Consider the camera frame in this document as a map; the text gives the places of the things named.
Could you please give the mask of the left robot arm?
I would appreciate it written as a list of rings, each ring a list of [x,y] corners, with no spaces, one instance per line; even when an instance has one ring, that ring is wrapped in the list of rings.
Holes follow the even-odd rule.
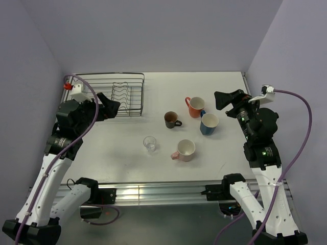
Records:
[[[115,118],[120,102],[97,93],[100,101],[85,99],[65,101],[58,107],[57,121],[44,150],[37,180],[15,219],[4,222],[2,231],[15,244],[56,244],[64,222],[83,204],[100,203],[96,180],[81,177],[57,204],[54,199],[62,179],[73,163],[82,137],[97,121]]]

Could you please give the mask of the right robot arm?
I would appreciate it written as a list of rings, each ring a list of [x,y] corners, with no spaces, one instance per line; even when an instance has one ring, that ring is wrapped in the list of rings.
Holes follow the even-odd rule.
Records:
[[[231,93],[214,93],[217,110],[232,105],[226,115],[238,120],[246,138],[243,149],[249,167],[255,175],[262,201],[250,191],[241,174],[225,175],[221,193],[234,198],[252,225],[249,244],[307,244],[307,235],[295,223],[283,180],[294,161],[282,168],[278,149],[273,141],[279,115],[260,107],[274,100],[278,92],[273,86],[264,85],[261,95],[252,97],[243,90]]]

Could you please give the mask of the dark wire dish rack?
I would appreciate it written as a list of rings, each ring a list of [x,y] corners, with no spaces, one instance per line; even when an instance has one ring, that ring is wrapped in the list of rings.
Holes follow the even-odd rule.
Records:
[[[141,72],[110,72],[78,74],[95,93],[121,103],[118,116],[141,116],[144,107],[145,74]]]

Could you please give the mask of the clear glass cup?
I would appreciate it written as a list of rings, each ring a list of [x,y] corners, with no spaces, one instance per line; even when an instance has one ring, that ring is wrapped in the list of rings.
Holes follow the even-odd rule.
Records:
[[[156,138],[153,136],[147,136],[143,140],[143,145],[149,153],[152,153],[156,150]]]

